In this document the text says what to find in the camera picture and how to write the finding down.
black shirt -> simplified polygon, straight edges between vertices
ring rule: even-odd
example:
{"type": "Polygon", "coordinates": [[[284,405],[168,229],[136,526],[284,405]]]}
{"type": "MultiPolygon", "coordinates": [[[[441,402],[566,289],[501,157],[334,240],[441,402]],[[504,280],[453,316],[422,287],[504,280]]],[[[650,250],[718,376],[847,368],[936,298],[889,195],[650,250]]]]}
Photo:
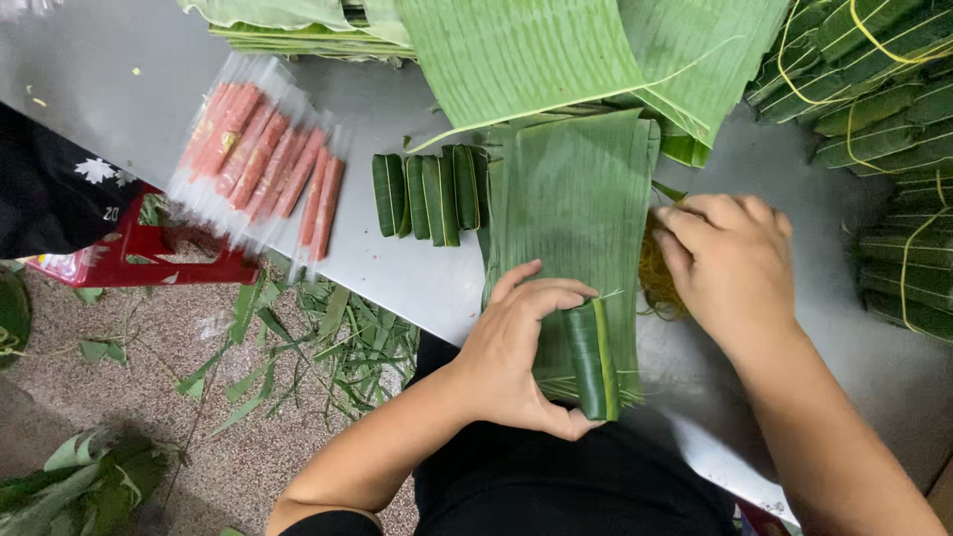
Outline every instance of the black shirt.
{"type": "MultiPolygon", "coordinates": [[[[426,365],[440,344],[421,337],[418,363],[426,365]]],[[[419,366],[417,375],[428,369],[436,370],[419,366]]],[[[472,423],[414,477],[421,536],[737,533],[730,494],[619,423],[574,443],[472,423]]],[[[282,536],[330,534],[380,530],[366,516],[336,511],[303,519],[282,536]]]]}

hand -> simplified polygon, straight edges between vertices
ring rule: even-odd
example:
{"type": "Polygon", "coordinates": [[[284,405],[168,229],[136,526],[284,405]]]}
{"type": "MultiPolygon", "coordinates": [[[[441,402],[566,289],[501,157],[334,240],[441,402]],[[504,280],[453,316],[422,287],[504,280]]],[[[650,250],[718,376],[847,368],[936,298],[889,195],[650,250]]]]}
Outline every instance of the hand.
{"type": "Polygon", "coordinates": [[[729,358],[801,331],[791,222],[757,196],[689,196],[656,209],[654,233],[679,296],[729,358]]]}
{"type": "Polygon", "coordinates": [[[557,309],[581,305],[596,290],[575,279],[536,279],[537,259],[503,275],[490,304],[476,322],[447,372],[459,381],[474,421],[548,432],[575,441],[602,424],[585,418],[579,409],[567,411],[539,391],[533,379],[540,321],[557,309]]]}

red sausage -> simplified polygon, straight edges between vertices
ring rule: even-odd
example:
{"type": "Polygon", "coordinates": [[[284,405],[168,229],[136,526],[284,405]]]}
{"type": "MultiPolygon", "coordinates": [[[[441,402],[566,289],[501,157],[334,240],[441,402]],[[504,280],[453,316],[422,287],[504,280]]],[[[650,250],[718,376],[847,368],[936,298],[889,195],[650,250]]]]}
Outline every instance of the red sausage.
{"type": "Polygon", "coordinates": [[[268,161],[268,166],[265,167],[265,173],[261,176],[258,184],[255,185],[252,198],[245,205],[245,214],[254,216],[258,212],[258,207],[265,201],[265,197],[270,196],[274,191],[281,170],[285,169],[288,160],[292,157],[296,134],[297,132],[293,127],[288,127],[281,135],[281,139],[278,140],[278,145],[272,153],[272,158],[268,161]]]}
{"type": "Polygon", "coordinates": [[[216,175],[225,157],[232,150],[234,142],[242,134],[249,116],[252,114],[258,99],[261,98],[261,90],[254,84],[248,84],[244,91],[240,92],[230,110],[227,110],[225,117],[220,121],[220,128],[212,134],[212,138],[206,143],[205,157],[199,164],[198,172],[201,175],[216,175]]]}
{"type": "Polygon", "coordinates": [[[331,237],[331,223],[335,220],[337,193],[341,190],[341,177],[344,175],[344,162],[336,156],[328,163],[321,186],[321,199],[317,204],[317,224],[311,242],[311,258],[317,256],[324,260],[328,253],[328,239],[331,237]]]}
{"type": "Polygon", "coordinates": [[[195,182],[199,175],[201,175],[198,169],[202,164],[202,160],[205,158],[205,148],[209,145],[214,132],[224,120],[225,113],[233,105],[238,93],[242,91],[242,84],[227,84],[227,86],[214,110],[209,109],[209,116],[202,125],[202,132],[199,133],[199,137],[195,140],[192,153],[188,158],[184,155],[182,156],[183,159],[187,160],[187,164],[193,170],[192,176],[189,177],[189,182],[195,182]]]}
{"type": "Polygon", "coordinates": [[[321,197],[321,185],[324,184],[324,172],[328,167],[328,148],[321,146],[311,174],[311,184],[304,198],[304,214],[301,215],[301,227],[298,229],[298,243],[306,246],[314,236],[314,222],[317,220],[317,202],[321,197]]]}
{"type": "Polygon", "coordinates": [[[273,112],[274,105],[267,101],[263,101],[254,109],[252,119],[248,122],[248,129],[241,136],[235,150],[226,158],[225,164],[222,165],[222,173],[218,175],[215,192],[220,196],[228,197],[232,194],[235,183],[241,177],[241,172],[245,170],[245,164],[248,163],[249,156],[252,155],[261,133],[265,132],[273,112]]]}
{"type": "Polygon", "coordinates": [[[294,165],[301,159],[301,154],[304,152],[304,146],[308,143],[309,137],[311,137],[311,133],[307,130],[301,129],[295,131],[291,158],[288,159],[288,163],[282,168],[281,173],[278,175],[278,181],[275,183],[274,188],[272,188],[272,192],[262,201],[261,208],[254,214],[253,219],[271,215],[272,210],[274,210],[274,205],[278,201],[278,197],[281,196],[285,185],[288,184],[288,178],[292,175],[294,165]]]}
{"type": "Polygon", "coordinates": [[[274,213],[278,216],[288,217],[292,213],[294,204],[297,202],[298,197],[301,195],[301,190],[304,188],[304,182],[308,180],[308,174],[311,172],[311,169],[314,168],[314,162],[317,160],[318,154],[322,151],[321,145],[323,143],[324,132],[321,131],[321,129],[314,129],[308,137],[308,143],[305,144],[301,157],[297,163],[294,164],[292,174],[288,177],[288,182],[281,191],[281,197],[274,206],[274,213]]]}
{"type": "Polygon", "coordinates": [[[198,124],[195,125],[195,130],[192,132],[192,137],[189,138],[189,143],[186,144],[185,151],[182,152],[182,158],[179,160],[178,167],[182,167],[188,163],[189,160],[195,156],[195,152],[205,143],[206,138],[209,135],[212,125],[212,117],[218,111],[218,105],[221,104],[225,93],[233,86],[234,84],[219,83],[215,87],[215,91],[212,92],[212,96],[209,97],[209,103],[205,107],[205,111],[202,113],[202,116],[198,119],[198,124]]]}
{"type": "Polygon", "coordinates": [[[254,185],[258,183],[262,172],[265,171],[265,166],[272,158],[278,138],[287,128],[288,117],[281,113],[273,113],[272,118],[268,121],[268,126],[265,127],[265,132],[261,133],[252,155],[248,158],[248,164],[245,165],[241,178],[238,179],[238,183],[232,190],[232,196],[229,197],[233,209],[241,210],[248,204],[248,200],[254,191],[254,185]]]}

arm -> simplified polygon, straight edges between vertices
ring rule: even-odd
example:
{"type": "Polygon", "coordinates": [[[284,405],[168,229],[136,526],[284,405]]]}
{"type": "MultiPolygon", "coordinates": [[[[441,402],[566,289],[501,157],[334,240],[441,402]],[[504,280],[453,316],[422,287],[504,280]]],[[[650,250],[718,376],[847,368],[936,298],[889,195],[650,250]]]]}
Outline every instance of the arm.
{"type": "Polygon", "coordinates": [[[597,292],[572,279],[536,279],[535,260],[514,268],[494,289],[483,316],[450,364],[387,401],[314,455],[274,504],[266,534],[312,514],[376,514],[420,462],[468,423],[491,421],[582,437],[591,423],[578,409],[546,400],[533,380],[540,320],[581,305],[597,292]]]}
{"type": "Polygon", "coordinates": [[[945,534],[795,320],[787,216],[754,196],[656,214],[679,295],[738,371],[804,532],[945,534]]]}

snowflake print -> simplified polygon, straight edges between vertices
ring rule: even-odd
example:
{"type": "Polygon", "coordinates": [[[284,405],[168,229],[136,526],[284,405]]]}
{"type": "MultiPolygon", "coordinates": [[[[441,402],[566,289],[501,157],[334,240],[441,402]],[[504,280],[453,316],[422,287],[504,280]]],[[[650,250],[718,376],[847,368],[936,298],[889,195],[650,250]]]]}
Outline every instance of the snowflake print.
{"type": "Polygon", "coordinates": [[[135,175],[126,170],[116,172],[116,188],[122,188],[135,180],[135,175]]]}
{"type": "Polygon", "coordinates": [[[104,178],[112,178],[116,175],[116,171],[102,158],[95,160],[87,158],[82,164],[76,164],[76,172],[86,175],[86,180],[93,184],[99,184],[104,178]]]}

